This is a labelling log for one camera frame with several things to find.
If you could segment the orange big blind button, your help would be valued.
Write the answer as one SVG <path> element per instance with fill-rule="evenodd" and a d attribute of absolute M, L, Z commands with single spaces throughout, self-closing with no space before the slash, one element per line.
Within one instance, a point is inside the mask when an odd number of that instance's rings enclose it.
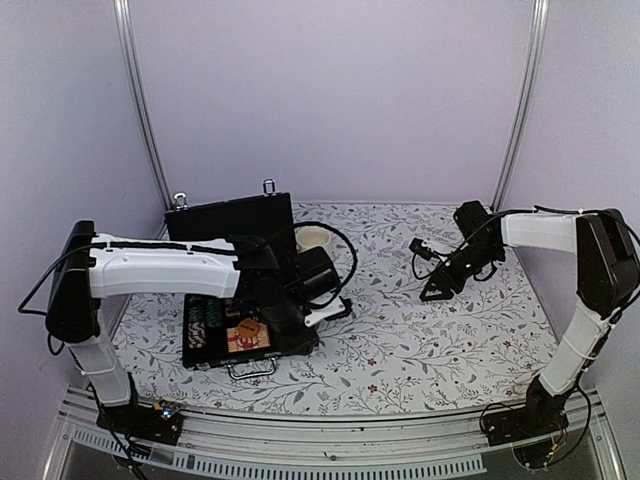
<path fill-rule="evenodd" d="M 261 324 L 253 319 L 246 318 L 239 322 L 237 325 L 237 333 L 240 337 L 243 338 L 254 338 L 259 335 L 261 329 Z"/>

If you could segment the clear round dealer disc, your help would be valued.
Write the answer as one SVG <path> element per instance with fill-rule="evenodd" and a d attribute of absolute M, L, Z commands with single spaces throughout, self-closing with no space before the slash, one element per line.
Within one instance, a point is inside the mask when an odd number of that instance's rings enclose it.
<path fill-rule="evenodd" d="M 249 349 L 256 348 L 259 345 L 259 342 L 260 342 L 260 339 L 258 336 L 253 336 L 253 337 L 238 336 L 236 339 L 236 344 L 242 350 L 249 350 Z"/>

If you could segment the red playing card deck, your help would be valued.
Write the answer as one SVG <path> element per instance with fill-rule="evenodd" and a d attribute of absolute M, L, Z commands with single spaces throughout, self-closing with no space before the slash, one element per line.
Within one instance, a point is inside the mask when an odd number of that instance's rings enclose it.
<path fill-rule="evenodd" d="M 242 336 L 237 327 L 227 329 L 227 347 L 231 354 L 253 352 L 270 346 L 269 332 L 264 324 L 259 325 L 257 335 L 252 337 Z"/>

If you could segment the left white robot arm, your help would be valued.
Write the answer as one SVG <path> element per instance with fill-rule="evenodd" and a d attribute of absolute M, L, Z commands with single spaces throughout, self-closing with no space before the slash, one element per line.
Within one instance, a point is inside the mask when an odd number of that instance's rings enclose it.
<path fill-rule="evenodd" d="M 49 337 L 69 348 L 99 405 L 126 433 L 141 433 L 149 415 L 103 330 L 102 300 L 156 293 L 214 298 L 255 313 L 278 352 L 300 355 L 315 347 L 317 324 L 345 316 L 349 304 L 324 248 L 294 251 L 288 263 L 279 262 L 273 244 L 282 234 L 141 240 L 97 233 L 92 221 L 79 221 L 42 276 L 51 289 L 40 315 Z"/>

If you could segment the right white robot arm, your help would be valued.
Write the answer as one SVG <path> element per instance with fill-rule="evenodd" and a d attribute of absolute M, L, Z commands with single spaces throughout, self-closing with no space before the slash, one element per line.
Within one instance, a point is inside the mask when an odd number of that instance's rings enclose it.
<path fill-rule="evenodd" d="M 478 201 L 453 215 L 463 236 L 448 252 L 415 238 L 416 257 L 435 260 L 423 276 L 423 302 L 449 300 L 484 267 L 505 261 L 506 248 L 536 248 L 571 254 L 576 261 L 576 306 L 549 363 L 533 378 L 525 405 L 505 417 L 489 416 L 491 427 L 519 428 L 537 436 L 564 426 L 567 398 L 595 362 L 610 331 L 639 298 L 638 235 L 617 209 L 558 210 L 535 206 L 489 212 Z"/>

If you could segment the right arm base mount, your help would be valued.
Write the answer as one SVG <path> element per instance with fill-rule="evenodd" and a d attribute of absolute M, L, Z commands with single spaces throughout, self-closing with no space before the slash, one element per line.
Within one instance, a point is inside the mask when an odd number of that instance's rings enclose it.
<path fill-rule="evenodd" d="M 547 439 L 513 450 L 516 461 L 529 469 L 547 467 L 559 448 L 569 425 L 566 401 L 574 387 L 560 395 L 551 395 L 536 376 L 526 391 L 523 407 L 501 404 L 502 411 L 489 413 L 487 407 L 480 416 L 479 427 L 490 446 L 503 445 L 547 435 Z"/>

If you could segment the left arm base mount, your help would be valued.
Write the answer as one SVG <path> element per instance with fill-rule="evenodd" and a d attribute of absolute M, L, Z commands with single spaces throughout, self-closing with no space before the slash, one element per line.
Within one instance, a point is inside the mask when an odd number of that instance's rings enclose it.
<path fill-rule="evenodd" d="M 98 405 L 96 424 L 102 429 L 169 446 L 178 444 L 184 422 L 181 413 L 167 413 L 164 408 L 140 405 L 136 396 L 122 406 Z"/>

